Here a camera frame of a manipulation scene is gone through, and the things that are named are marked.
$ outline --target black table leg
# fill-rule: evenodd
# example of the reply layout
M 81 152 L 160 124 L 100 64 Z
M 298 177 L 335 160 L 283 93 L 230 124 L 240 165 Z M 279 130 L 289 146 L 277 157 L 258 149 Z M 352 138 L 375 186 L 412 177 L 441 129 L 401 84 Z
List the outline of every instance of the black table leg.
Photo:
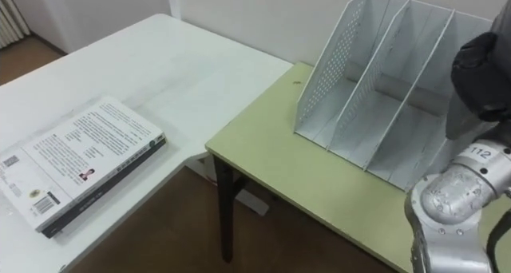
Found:
M 231 166 L 214 156 L 218 191 L 218 208 L 220 212 L 220 238 L 222 257 L 225 262 L 232 260 L 232 214 L 234 205 L 234 174 Z

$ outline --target wall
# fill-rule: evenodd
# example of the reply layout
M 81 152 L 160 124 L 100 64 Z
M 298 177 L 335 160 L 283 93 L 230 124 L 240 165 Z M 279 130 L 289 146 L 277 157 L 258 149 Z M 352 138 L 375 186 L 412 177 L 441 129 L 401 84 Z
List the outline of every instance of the wall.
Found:
M 54 0 L 14 0 L 30 30 L 44 37 L 60 49 L 66 49 L 69 43 L 60 29 L 57 12 L 52 6 Z
M 154 14 L 170 14 L 168 0 L 14 0 L 33 32 L 65 52 Z
M 287 61 L 315 64 L 349 0 L 180 0 L 185 21 Z M 420 0 L 491 18 L 505 0 Z

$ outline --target book cover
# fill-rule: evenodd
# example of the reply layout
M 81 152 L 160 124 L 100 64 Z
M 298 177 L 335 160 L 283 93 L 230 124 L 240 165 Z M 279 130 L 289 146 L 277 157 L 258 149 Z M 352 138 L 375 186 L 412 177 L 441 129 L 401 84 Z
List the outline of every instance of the book cover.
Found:
M 42 231 L 164 140 L 112 97 L 0 154 L 0 191 Z

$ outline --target barcode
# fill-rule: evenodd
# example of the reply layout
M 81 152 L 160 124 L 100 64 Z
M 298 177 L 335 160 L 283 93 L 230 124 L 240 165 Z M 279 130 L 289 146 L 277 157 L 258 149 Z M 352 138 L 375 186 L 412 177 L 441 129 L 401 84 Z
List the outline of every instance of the barcode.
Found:
M 18 161 L 19 161 L 19 159 L 17 156 L 11 156 L 11 157 L 7 158 L 6 160 L 4 160 L 3 164 L 6 167 L 10 167 L 12 165 L 15 165 Z
M 34 208 L 41 215 L 45 214 L 45 212 L 50 210 L 53 206 L 54 206 L 53 200 L 49 196 L 45 196 L 43 199 L 39 200 L 36 204 L 34 204 Z

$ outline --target brown floor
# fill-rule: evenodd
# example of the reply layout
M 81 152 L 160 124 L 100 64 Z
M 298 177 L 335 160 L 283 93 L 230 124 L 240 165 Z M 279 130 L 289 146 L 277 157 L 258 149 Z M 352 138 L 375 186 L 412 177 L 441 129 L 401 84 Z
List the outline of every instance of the brown floor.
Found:
M 0 84 L 59 55 L 37 39 L 0 50 Z M 260 217 L 235 205 L 235 256 L 220 258 L 216 188 L 181 170 L 73 270 L 82 272 L 393 272 L 265 189 Z

